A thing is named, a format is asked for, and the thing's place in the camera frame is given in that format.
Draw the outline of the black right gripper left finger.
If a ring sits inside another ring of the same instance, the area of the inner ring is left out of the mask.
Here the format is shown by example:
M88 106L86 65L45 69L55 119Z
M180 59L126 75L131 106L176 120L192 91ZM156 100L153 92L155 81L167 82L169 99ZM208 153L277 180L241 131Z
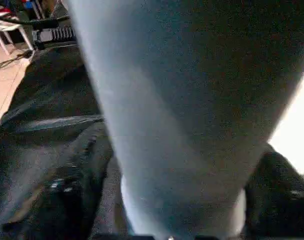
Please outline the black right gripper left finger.
M96 122L63 154L29 197L2 225L4 240L85 240L102 196L113 149L106 127Z

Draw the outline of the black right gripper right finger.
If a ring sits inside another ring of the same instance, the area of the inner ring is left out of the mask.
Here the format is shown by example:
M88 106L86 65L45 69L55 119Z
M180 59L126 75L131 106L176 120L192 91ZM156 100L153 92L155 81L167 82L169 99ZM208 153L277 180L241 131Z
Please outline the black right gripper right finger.
M267 145L245 186L251 238L304 238L304 178Z

